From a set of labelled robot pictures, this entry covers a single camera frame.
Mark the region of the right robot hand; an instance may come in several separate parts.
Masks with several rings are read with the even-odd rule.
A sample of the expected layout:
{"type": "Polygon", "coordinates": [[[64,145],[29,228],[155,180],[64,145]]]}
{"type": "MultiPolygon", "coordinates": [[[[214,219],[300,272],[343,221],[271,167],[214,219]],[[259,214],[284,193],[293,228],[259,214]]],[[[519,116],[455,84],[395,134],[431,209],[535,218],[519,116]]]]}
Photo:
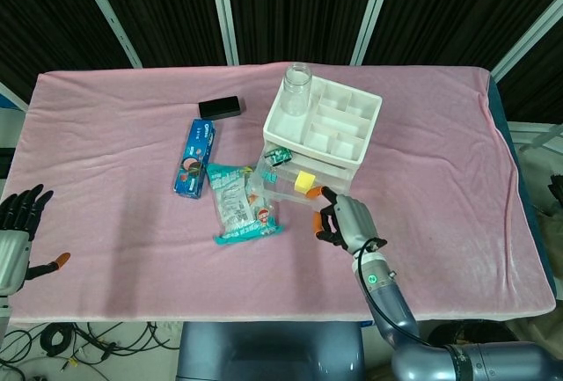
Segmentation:
{"type": "Polygon", "coordinates": [[[319,240],[341,247],[350,255],[361,250],[374,252],[387,245],[380,238],[367,206],[351,196],[336,194],[330,187],[314,187],[309,200],[323,196],[329,205],[314,213],[313,230],[319,240]]]}

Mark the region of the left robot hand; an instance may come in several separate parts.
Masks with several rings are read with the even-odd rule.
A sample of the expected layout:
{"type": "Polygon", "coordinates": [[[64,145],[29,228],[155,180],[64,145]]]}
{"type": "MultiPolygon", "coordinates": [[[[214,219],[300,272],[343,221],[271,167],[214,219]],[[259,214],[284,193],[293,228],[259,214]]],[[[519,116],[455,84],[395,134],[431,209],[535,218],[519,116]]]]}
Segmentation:
{"type": "Polygon", "coordinates": [[[30,255],[41,215],[54,192],[39,184],[1,202],[1,298],[18,292],[26,281],[61,269],[71,254],[62,253],[47,264],[31,267],[30,255]]]}

